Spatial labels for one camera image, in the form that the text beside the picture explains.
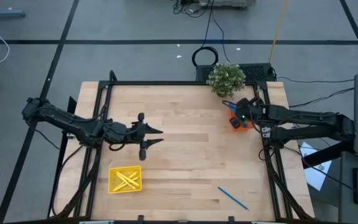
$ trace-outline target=green leaves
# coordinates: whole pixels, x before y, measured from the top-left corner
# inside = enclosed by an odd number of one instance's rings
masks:
[[[246,76],[238,64],[216,64],[206,81],[212,87],[212,92],[220,97],[233,97],[235,91],[245,87]]]

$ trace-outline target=yellow basket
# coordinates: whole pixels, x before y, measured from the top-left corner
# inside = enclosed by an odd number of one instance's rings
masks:
[[[141,166],[117,167],[109,169],[109,194],[142,190]]]

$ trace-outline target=orange object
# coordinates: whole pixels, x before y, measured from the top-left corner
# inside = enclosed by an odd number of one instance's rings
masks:
[[[233,117],[235,117],[234,112],[233,112],[232,109],[229,109],[229,119],[231,119],[231,118],[233,118]],[[242,125],[242,124],[243,124],[242,121],[240,121],[240,122],[241,122],[241,126],[240,126],[239,128],[236,128],[236,129],[232,127],[233,131],[247,131],[247,130],[253,128],[252,122],[250,122],[250,121],[248,121],[248,120],[246,120],[246,124],[247,124],[246,127],[244,127],[244,126]]]

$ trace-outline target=floor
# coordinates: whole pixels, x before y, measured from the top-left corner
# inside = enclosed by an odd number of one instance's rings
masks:
[[[225,47],[231,62],[268,62],[284,1],[257,0],[245,11],[216,8],[216,20],[229,40]],[[50,84],[44,89],[47,98],[66,108],[69,96],[77,98],[81,82],[105,80],[110,70],[119,80],[195,79],[191,55],[203,42],[208,15],[197,19],[174,15],[173,3],[0,0],[0,9],[23,9],[27,14],[25,18],[0,19],[0,34],[11,48],[7,60],[0,63],[0,204],[28,130],[21,110],[28,97],[41,94],[44,83]],[[225,62],[221,38],[212,22],[208,45],[215,47],[220,62]],[[358,73],[358,0],[289,0],[278,40],[272,60],[278,76],[295,80],[352,78]],[[6,47],[0,43],[0,58],[5,53]],[[212,61],[213,55],[207,52],[197,56],[198,64]],[[352,86],[279,81],[285,83],[290,105]],[[349,92],[302,109],[337,111],[352,118],[352,97]],[[38,128],[59,144],[58,129],[47,124]],[[326,147],[320,140],[307,141],[317,148]],[[46,218],[57,158],[58,151],[35,133],[5,222]],[[329,172],[338,175],[337,166]],[[337,198],[329,185],[334,187],[327,181],[322,192],[310,189],[313,205],[318,218],[337,220],[333,202]]]

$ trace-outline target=blue pen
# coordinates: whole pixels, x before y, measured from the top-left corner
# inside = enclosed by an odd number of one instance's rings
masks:
[[[245,208],[246,210],[249,211],[249,209],[243,205],[240,201],[238,201],[237,199],[235,199],[232,195],[230,195],[229,193],[227,193],[225,190],[223,190],[221,187],[218,187],[218,189],[223,192],[225,195],[227,195],[229,198],[233,199],[233,201],[237,202],[237,204],[239,204],[241,207]]]

